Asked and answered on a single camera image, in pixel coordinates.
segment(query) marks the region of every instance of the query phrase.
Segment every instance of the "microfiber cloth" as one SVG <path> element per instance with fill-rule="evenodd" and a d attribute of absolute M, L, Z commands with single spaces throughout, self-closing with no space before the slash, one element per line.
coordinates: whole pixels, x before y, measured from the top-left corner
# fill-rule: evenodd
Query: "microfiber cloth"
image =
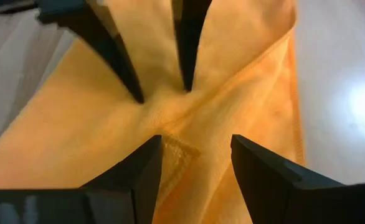
<path fill-rule="evenodd" d="M 230 140 L 304 164 L 291 0 L 213 0 L 184 90 L 170 0 L 106 2 L 146 102 L 76 40 L 0 137 L 0 189 L 75 188 L 163 135 L 154 223 L 249 223 Z"/>

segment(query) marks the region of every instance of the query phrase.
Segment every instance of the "orange towel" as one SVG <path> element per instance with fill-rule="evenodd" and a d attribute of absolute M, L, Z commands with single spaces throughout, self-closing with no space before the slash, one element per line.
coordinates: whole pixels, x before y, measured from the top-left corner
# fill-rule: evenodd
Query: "orange towel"
<path fill-rule="evenodd" d="M 0 189 L 79 187 L 162 134 L 154 223 L 248 223 L 231 136 L 304 163 L 294 2 L 213 0 L 190 93 L 179 74 L 171 1 L 107 3 L 146 103 L 135 103 L 100 57 L 76 41 L 0 137 Z"/>

